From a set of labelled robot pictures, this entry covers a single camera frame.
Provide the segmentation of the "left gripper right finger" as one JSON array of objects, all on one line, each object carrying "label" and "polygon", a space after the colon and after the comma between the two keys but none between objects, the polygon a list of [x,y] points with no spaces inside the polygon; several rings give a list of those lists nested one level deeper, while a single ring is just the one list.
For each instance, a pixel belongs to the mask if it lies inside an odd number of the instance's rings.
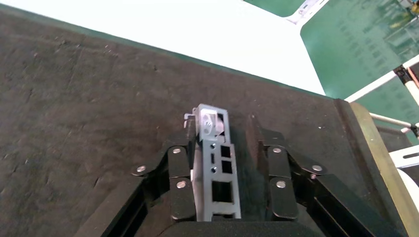
[{"label": "left gripper right finger", "polygon": [[249,116],[254,162],[268,188],[267,210],[275,221],[295,221],[305,207],[328,237],[399,237],[401,233],[319,162],[287,147],[282,133]]}]

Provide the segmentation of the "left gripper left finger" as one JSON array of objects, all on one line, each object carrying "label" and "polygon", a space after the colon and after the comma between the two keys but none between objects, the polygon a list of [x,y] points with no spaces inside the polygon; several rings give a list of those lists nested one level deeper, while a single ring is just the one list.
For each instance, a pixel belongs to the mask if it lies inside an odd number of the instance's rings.
[{"label": "left gripper left finger", "polygon": [[196,122],[169,136],[146,163],[134,168],[76,232],[77,237],[135,237],[153,202],[168,193],[171,222],[196,219],[190,163],[195,154]]}]

